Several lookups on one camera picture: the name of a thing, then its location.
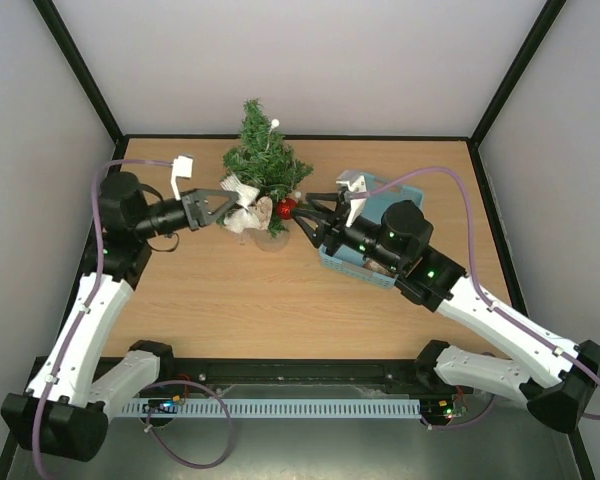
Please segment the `white mesh ribbon bow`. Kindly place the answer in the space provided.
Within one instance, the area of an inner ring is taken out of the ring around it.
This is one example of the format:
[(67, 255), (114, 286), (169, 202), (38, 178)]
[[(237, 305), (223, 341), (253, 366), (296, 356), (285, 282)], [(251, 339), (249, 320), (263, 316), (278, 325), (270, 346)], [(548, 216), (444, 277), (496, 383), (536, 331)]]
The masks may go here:
[(223, 190), (238, 195), (237, 209), (225, 216), (224, 227), (236, 234), (242, 233), (245, 229), (258, 227), (260, 221), (256, 213), (251, 210), (251, 206), (257, 200), (259, 189), (242, 183), (235, 174), (225, 177), (220, 182), (220, 186)]

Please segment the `red glitter ball ornament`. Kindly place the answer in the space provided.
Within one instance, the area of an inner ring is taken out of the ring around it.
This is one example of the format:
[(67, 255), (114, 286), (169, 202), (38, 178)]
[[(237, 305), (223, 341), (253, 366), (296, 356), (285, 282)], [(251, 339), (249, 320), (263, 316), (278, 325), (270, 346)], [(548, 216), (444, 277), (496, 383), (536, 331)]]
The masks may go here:
[(275, 206), (276, 215), (282, 220), (291, 220), (292, 212), (298, 206), (298, 202), (293, 198), (283, 198)]

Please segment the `wooden heart ornament red bow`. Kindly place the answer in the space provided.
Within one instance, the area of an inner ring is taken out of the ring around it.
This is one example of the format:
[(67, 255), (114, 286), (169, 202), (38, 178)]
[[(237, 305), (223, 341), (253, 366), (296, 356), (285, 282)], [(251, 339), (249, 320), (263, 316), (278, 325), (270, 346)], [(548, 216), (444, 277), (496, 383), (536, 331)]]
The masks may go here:
[(273, 213), (273, 201), (268, 196), (259, 198), (251, 211), (255, 217), (254, 228), (257, 230), (267, 230), (271, 222)]

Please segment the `small green christmas tree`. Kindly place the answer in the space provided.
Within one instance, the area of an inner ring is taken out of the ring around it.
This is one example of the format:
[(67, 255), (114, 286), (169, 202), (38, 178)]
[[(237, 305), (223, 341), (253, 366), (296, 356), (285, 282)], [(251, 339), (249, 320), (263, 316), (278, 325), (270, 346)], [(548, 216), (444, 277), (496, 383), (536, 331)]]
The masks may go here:
[[(243, 110), (239, 144), (231, 147), (223, 156), (225, 173), (221, 181), (235, 174), (242, 183), (259, 189), (257, 200), (263, 196), (272, 199), (273, 213), (267, 230), (275, 236), (280, 231), (288, 230), (285, 225), (287, 220), (276, 215), (276, 204), (286, 197), (297, 201), (295, 191), (313, 173), (314, 168), (298, 159), (294, 148), (279, 132), (280, 121), (266, 116), (259, 99), (245, 101)], [(227, 214), (236, 209), (237, 204)], [(222, 227), (225, 216), (219, 221)]]

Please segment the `gingerbread man ornament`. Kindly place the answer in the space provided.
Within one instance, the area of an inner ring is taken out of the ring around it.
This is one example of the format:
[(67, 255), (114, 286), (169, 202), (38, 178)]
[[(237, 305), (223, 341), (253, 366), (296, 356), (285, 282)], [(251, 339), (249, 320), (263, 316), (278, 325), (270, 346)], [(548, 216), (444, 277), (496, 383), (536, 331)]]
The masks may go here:
[(383, 275), (383, 276), (386, 276), (389, 278), (394, 278), (396, 276), (396, 273), (393, 270), (387, 269), (385, 266), (381, 265), (380, 263), (378, 263), (372, 259), (367, 259), (365, 261), (363, 267), (374, 273), (377, 273), (379, 275)]

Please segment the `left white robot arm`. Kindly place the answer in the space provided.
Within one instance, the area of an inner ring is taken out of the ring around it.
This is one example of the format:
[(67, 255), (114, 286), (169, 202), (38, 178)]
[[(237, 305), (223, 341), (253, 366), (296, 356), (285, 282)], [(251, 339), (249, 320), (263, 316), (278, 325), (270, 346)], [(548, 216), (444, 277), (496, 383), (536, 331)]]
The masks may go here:
[(103, 348), (150, 260), (150, 239), (196, 231), (216, 222), (239, 196), (193, 189), (149, 204), (148, 186), (131, 172), (96, 177), (92, 186), (95, 239), (85, 272), (50, 355), (22, 394), (9, 394), (1, 416), (19, 446), (36, 461), (45, 454), (87, 462), (102, 447), (109, 424), (142, 390), (170, 384), (171, 346), (139, 340), (102, 376)]

